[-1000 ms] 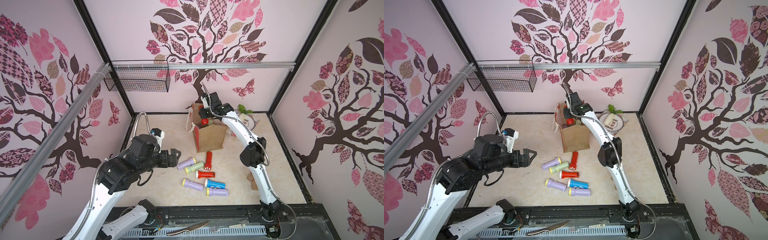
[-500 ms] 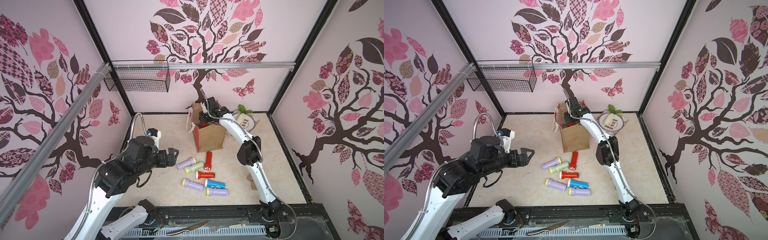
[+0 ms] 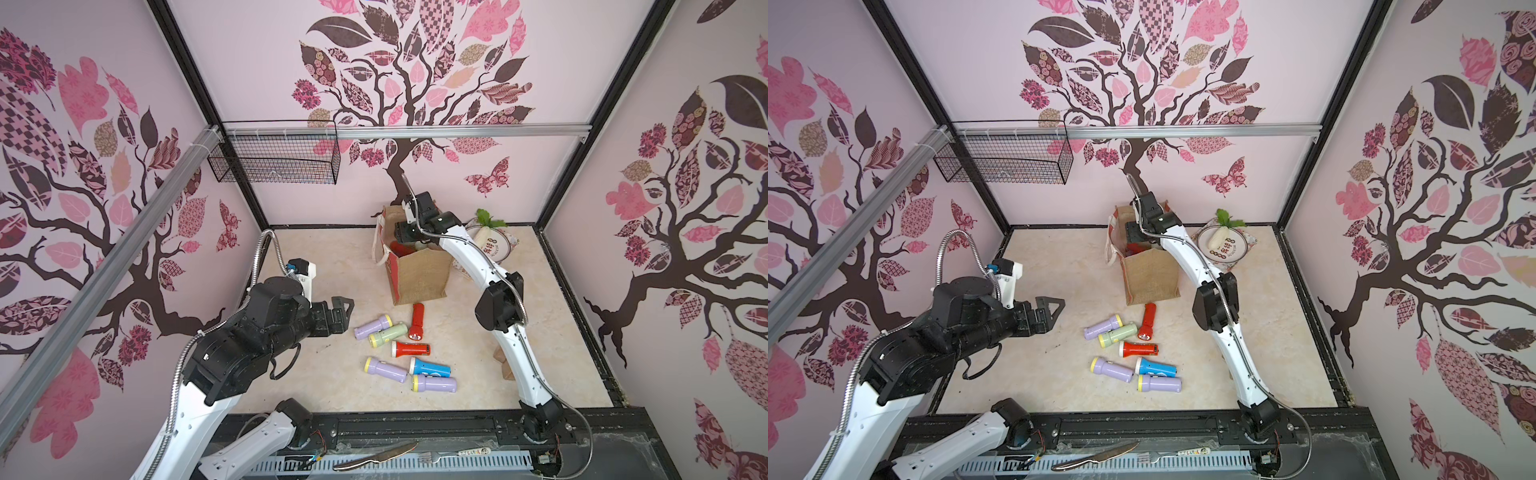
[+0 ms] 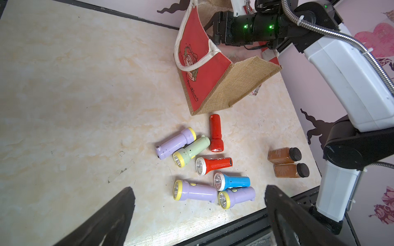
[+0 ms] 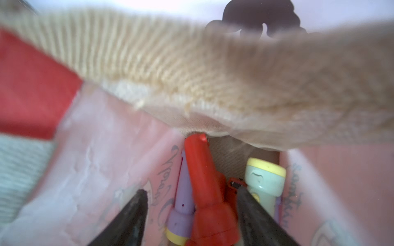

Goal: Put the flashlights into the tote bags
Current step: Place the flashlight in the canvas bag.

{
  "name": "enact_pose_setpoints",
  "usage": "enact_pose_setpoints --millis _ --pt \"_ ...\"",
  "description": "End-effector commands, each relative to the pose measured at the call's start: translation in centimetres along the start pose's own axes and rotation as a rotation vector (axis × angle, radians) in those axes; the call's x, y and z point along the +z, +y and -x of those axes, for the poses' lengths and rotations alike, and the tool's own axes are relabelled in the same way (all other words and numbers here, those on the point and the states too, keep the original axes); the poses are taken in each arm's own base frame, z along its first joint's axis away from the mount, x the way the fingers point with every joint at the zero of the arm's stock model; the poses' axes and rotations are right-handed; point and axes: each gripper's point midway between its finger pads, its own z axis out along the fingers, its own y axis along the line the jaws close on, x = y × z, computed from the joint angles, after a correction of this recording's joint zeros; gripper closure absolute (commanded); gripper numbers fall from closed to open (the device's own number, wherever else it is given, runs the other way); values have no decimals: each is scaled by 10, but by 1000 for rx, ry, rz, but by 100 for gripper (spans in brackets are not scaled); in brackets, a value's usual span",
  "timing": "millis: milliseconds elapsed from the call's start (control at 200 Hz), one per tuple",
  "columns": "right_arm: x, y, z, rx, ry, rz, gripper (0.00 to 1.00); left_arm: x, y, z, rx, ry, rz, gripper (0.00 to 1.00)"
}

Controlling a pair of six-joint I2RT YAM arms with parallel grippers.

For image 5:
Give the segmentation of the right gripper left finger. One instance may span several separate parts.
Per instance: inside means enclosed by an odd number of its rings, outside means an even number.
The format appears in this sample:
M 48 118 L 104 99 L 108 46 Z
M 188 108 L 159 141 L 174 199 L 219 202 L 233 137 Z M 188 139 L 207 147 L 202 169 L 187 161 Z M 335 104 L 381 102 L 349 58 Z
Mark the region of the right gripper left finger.
M 89 246 L 141 246 L 147 214 L 147 192 L 137 190 L 134 197 Z

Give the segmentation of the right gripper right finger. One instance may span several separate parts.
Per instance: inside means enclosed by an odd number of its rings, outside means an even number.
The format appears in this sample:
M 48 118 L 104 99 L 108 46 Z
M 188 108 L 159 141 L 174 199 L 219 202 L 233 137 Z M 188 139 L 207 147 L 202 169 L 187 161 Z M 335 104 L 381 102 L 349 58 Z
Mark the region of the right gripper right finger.
M 299 246 L 245 187 L 237 191 L 237 213 L 245 246 Z

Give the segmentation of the red flashlight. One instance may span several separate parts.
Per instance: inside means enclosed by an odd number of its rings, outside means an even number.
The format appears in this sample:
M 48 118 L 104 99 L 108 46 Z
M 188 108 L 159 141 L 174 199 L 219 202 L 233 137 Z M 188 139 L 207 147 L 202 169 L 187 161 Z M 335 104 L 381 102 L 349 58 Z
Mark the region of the red flashlight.
M 216 171 L 216 176 L 218 178 L 220 189 L 224 197 L 224 201 L 228 203 L 234 212 L 235 216 L 237 214 L 237 193 L 239 187 L 247 187 L 246 182 L 241 178 L 229 178 L 226 179 L 225 175 L 219 171 Z
M 216 170 L 204 133 L 185 139 L 184 149 L 196 204 L 191 240 L 196 246 L 233 246 L 239 239 L 235 212 L 224 200 L 225 178 Z

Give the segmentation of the light green flashlight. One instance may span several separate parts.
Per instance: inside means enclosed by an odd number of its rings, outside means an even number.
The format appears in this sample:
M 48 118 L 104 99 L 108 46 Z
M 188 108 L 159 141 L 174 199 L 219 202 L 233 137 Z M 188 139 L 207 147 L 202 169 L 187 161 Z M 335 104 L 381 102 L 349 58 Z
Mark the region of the light green flashlight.
M 247 189 L 271 217 L 275 217 L 276 201 L 283 193 L 285 179 L 285 168 L 257 158 L 248 159 L 245 170 Z

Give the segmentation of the purple flashlight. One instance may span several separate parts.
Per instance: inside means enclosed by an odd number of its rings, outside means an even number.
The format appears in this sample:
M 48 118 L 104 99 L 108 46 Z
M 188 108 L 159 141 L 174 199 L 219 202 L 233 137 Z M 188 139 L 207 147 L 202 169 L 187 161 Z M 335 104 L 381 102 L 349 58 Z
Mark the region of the purple flashlight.
M 185 151 L 176 188 L 174 207 L 169 213 L 166 236 L 174 246 L 184 246 L 190 239 L 194 222 L 195 202 Z

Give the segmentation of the brown jute tote bag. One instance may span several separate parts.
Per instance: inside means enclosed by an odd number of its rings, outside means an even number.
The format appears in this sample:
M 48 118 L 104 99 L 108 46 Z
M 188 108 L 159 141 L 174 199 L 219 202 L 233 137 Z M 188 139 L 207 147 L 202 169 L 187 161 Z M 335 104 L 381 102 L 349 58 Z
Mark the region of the brown jute tote bag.
M 238 36 L 116 8 L 1 8 L 1 245 L 87 246 L 146 190 L 165 246 L 184 139 L 280 152 L 303 246 L 394 243 L 394 22 Z

